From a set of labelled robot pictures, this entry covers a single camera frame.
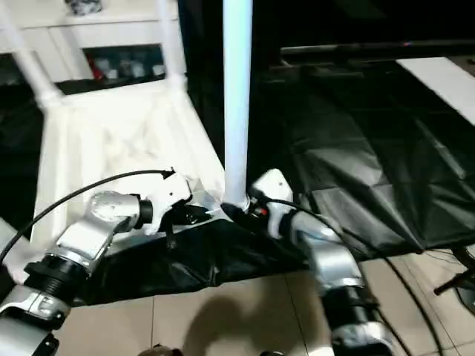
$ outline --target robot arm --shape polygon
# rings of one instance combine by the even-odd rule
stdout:
[[[120,232],[149,224],[155,231],[166,212],[191,197],[186,180],[173,174],[151,200],[104,191],[69,226],[43,259],[27,265],[29,277],[0,304],[0,355],[53,356],[59,329],[74,299]]]
[[[247,227],[260,225],[275,239],[287,238],[307,257],[332,332],[335,356],[391,356],[391,334],[377,318],[376,302],[355,258],[339,237],[338,225],[269,201],[292,201],[292,190],[279,170],[265,173],[249,195],[247,217],[254,221]]]

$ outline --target black plastic sheet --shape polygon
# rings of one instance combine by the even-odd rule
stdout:
[[[190,96],[223,158],[222,82],[191,76]],[[68,92],[97,88],[66,83]],[[1,215],[31,218],[42,115],[30,94],[2,102]],[[253,77],[248,182],[280,168],[303,204],[386,256],[475,243],[475,129],[393,62],[280,69]],[[359,260],[374,258],[351,238]],[[220,220],[106,258],[82,299],[110,303],[196,291],[306,268],[286,241]]]

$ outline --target floor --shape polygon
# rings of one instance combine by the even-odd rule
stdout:
[[[475,355],[475,317],[452,291],[433,287],[463,269],[442,251],[393,258],[421,297],[447,356]],[[414,355],[435,346],[411,299],[380,260],[363,269],[387,318]],[[329,356],[329,332],[307,272],[227,283],[190,294],[74,309],[56,336],[59,356],[137,356],[156,343],[185,356],[258,356],[278,350],[292,356]]]

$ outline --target white pole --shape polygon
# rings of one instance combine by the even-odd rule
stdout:
[[[246,209],[252,0],[223,0],[224,200]]]
[[[174,36],[173,22],[171,18],[171,11],[169,0],[156,0],[158,19],[161,31],[161,47],[162,55],[165,63],[166,77],[172,84],[183,85],[185,78],[180,72],[175,48],[177,43],[172,43],[176,38]]]
[[[60,92],[33,57],[31,49],[26,45],[20,30],[15,26],[10,10],[3,0],[0,0],[0,26],[4,28],[10,45],[13,47],[16,64],[35,93],[36,102],[46,108],[52,100],[57,100],[60,97]]]

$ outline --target wire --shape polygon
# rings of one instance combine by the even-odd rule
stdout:
[[[318,216],[316,213],[314,213],[313,211],[311,211],[310,209],[307,209],[307,208],[304,208],[298,204],[295,204],[294,202],[288,202],[286,200],[280,200],[280,199],[270,199],[268,197],[265,197],[263,196],[263,198],[265,200],[267,200],[268,202],[276,202],[276,203],[279,203],[279,204],[282,204],[282,205],[288,205],[288,206],[291,206],[299,211],[303,211],[311,216],[313,216],[314,218],[316,218],[318,221],[320,221],[321,223],[323,223],[326,227],[332,229],[332,230],[335,230],[327,221],[325,221],[325,219],[322,219],[320,216]],[[430,318],[429,318],[429,315],[428,313],[425,311],[424,309],[424,306],[422,305],[421,301],[419,300],[419,298],[416,296],[416,293],[412,290],[412,288],[409,286],[409,283],[406,281],[406,279],[402,276],[401,272],[399,272],[399,270],[397,269],[397,267],[390,261],[389,258],[387,258],[383,252],[381,250],[379,250],[378,248],[376,248],[373,244],[369,243],[368,241],[365,241],[362,237],[360,237],[359,235],[355,234],[354,232],[352,232],[351,230],[348,230],[347,228],[342,228],[343,232],[350,235],[352,238],[354,238],[355,240],[357,240],[358,242],[360,242],[362,245],[365,245],[366,247],[368,247],[369,249],[373,250],[377,257],[379,258],[382,258],[383,261],[386,262],[386,264],[393,270],[394,274],[398,277],[398,279],[401,281],[402,285],[404,286],[404,288],[406,289],[407,293],[409,293],[410,297],[412,298],[412,300],[414,301],[414,303],[416,304],[417,306],[417,309],[419,310],[419,312],[421,313],[421,316],[422,318],[424,319],[426,325],[427,325],[427,328],[429,329],[429,332],[432,334],[432,337],[433,337],[433,341],[434,343],[436,344],[436,347],[437,347],[437,352],[440,356],[444,356],[444,349],[442,348],[442,344],[440,343],[440,339],[439,339],[439,336],[437,334],[437,331],[436,331],[436,328],[434,327],[434,325],[432,324],[432,321],[430,321]]]
[[[428,250],[428,251],[436,252],[437,254],[446,254],[446,255],[451,256],[455,259],[455,256],[451,252],[447,252],[447,251],[444,251],[444,250],[437,250],[437,249],[436,250]]]
[[[433,256],[432,254],[430,254],[429,252],[426,252],[425,253],[427,256],[429,256],[430,258],[433,258],[435,260],[439,260],[439,261],[444,261],[450,265],[458,265],[458,266],[463,266],[463,264],[461,264],[460,262],[457,262],[456,260],[448,260],[448,259],[445,259],[445,258],[441,258],[441,257],[437,257],[437,256]]]
[[[409,350],[409,348],[407,347],[404,340],[402,340],[401,335],[399,335],[399,333],[396,331],[396,329],[394,329],[394,326],[391,325],[391,323],[387,319],[386,315],[384,315],[383,311],[380,308],[377,308],[376,311],[378,312],[379,317],[381,318],[381,320],[383,320],[383,323],[387,326],[387,328],[389,329],[391,334],[393,334],[394,338],[397,340],[399,345],[401,345],[401,347],[404,350],[405,354],[407,356],[413,356],[413,353]]]
[[[3,263],[5,257],[7,256],[8,252],[12,249],[12,247],[20,240],[20,237],[33,225],[35,225],[38,221],[40,221],[43,217],[45,217],[47,214],[49,214],[52,210],[60,206],[62,203],[67,202],[68,200],[73,199],[74,197],[77,197],[78,195],[84,193],[85,191],[89,191],[99,185],[103,185],[105,183],[112,182],[114,180],[118,180],[121,178],[125,177],[131,177],[131,176],[138,176],[140,174],[162,174],[163,176],[166,176],[170,174],[170,171],[161,171],[157,169],[149,169],[145,171],[133,171],[133,172],[128,172],[128,173],[122,173],[122,174],[117,174],[115,176],[101,179],[100,181],[97,181],[95,183],[92,183],[90,185],[86,185],[84,188],[80,188],[77,191],[74,191],[73,193],[68,194],[66,197],[61,198],[57,202],[54,202],[50,206],[48,206],[45,210],[43,210],[41,213],[36,215],[27,225],[23,226],[23,228],[20,228],[16,235],[8,241],[7,245],[4,247],[4,249],[0,253],[0,265]]]

